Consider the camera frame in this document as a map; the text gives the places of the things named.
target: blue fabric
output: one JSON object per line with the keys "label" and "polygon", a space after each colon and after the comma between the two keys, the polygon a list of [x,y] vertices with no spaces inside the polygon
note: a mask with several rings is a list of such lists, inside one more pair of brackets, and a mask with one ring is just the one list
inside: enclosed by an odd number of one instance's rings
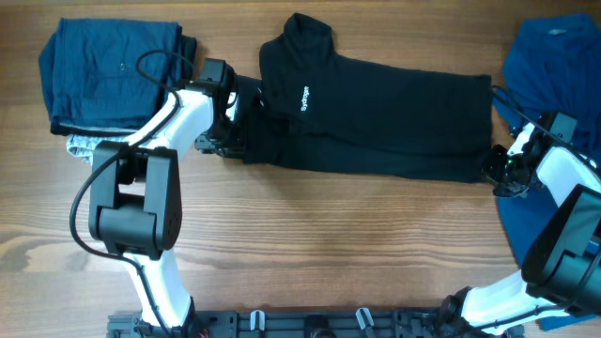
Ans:
{"label": "blue fabric", "polygon": [[[136,60],[156,49],[180,53],[180,37],[177,23],[61,19],[39,56],[51,132],[70,133],[65,126],[142,127],[164,93],[136,72]],[[149,56],[141,67],[168,84],[181,76],[179,60],[164,54]]]}
{"label": "blue fabric", "polygon": [[[529,117],[557,110],[574,115],[574,145],[601,162],[601,32],[588,15],[524,21],[505,59],[503,77]],[[522,119],[498,102],[495,106],[510,129],[519,130]],[[501,220],[520,266],[555,210],[547,190],[525,199],[499,199]],[[590,318],[549,317],[540,323],[543,330],[553,330]]]}

